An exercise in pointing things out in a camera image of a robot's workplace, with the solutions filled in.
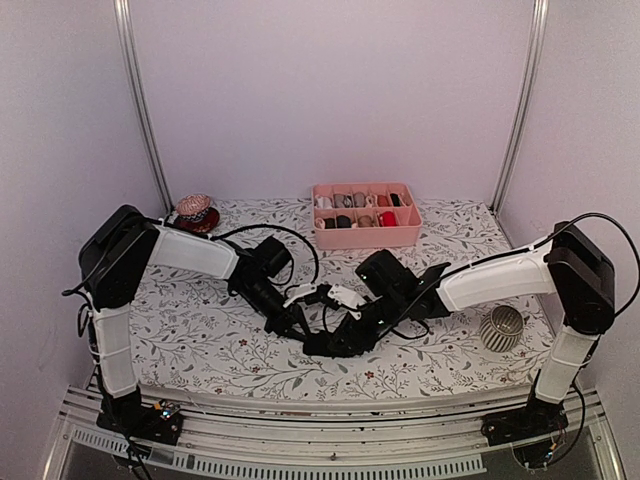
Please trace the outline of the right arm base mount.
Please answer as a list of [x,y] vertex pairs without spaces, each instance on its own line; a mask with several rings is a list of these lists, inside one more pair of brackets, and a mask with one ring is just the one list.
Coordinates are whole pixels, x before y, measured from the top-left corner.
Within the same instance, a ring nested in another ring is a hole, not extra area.
[[496,446],[551,434],[567,426],[564,403],[541,400],[531,390],[523,407],[483,416],[480,431],[490,446]]

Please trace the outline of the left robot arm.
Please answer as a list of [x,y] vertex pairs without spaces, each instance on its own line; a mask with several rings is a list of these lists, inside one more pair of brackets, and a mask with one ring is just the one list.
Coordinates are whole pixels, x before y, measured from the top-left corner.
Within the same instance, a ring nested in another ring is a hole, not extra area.
[[149,423],[146,408],[129,397],[139,389],[129,316],[148,267],[224,281],[230,294],[265,318],[267,332],[300,342],[310,334],[300,306],[288,302],[272,282],[290,260],[286,247],[274,237],[243,248],[225,235],[188,232],[123,205],[85,243],[78,260],[81,280],[63,293],[83,297],[90,309],[102,386],[115,399],[108,412],[128,434],[141,433]]

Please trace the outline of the black underwear beige waistband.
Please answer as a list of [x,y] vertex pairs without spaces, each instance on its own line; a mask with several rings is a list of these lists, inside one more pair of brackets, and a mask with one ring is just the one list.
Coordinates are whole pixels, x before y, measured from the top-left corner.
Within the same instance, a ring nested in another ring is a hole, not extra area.
[[391,199],[392,204],[393,204],[395,207],[403,207],[403,206],[404,206],[403,199],[402,199],[402,197],[401,197],[399,194],[397,194],[397,193],[390,193],[390,194],[389,194],[389,196],[390,196],[390,199]]

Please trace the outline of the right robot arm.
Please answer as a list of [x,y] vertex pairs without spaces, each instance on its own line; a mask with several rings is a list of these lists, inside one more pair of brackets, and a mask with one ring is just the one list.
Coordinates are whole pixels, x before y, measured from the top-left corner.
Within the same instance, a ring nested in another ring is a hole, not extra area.
[[577,226],[590,218],[620,225],[606,214],[587,212],[557,223],[531,244],[465,265],[434,265],[421,276],[388,250],[372,254],[356,273],[375,299],[344,317],[329,343],[332,355],[369,351],[406,319],[444,318],[480,304],[554,295],[564,312],[562,327],[534,380],[535,400],[516,421],[524,435],[539,435],[554,422],[554,405],[564,400],[600,337],[633,303],[616,304],[613,262]]

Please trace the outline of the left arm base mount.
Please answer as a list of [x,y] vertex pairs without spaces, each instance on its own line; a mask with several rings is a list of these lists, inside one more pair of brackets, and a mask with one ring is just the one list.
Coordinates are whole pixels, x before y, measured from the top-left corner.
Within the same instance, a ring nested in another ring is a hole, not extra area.
[[118,398],[106,394],[96,424],[128,438],[176,446],[183,421],[179,405],[166,400],[144,405],[140,390],[136,390]]

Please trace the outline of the black underwear white lettering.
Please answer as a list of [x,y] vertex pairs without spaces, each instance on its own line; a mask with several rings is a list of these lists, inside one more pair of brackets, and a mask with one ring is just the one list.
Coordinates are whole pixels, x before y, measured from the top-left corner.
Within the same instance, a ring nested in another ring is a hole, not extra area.
[[327,331],[319,331],[309,335],[303,342],[302,351],[307,356],[326,358],[349,358],[352,356],[342,339]]

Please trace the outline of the pink divided storage box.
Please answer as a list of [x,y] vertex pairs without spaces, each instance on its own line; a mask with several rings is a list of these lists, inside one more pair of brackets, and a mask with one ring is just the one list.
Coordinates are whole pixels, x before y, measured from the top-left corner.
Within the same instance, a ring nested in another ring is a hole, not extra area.
[[[395,207],[390,193],[399,194]],[[413,246],[422,217],[409,187],[398,182],[317,184],[311,190],[312,223],[321,250]]]

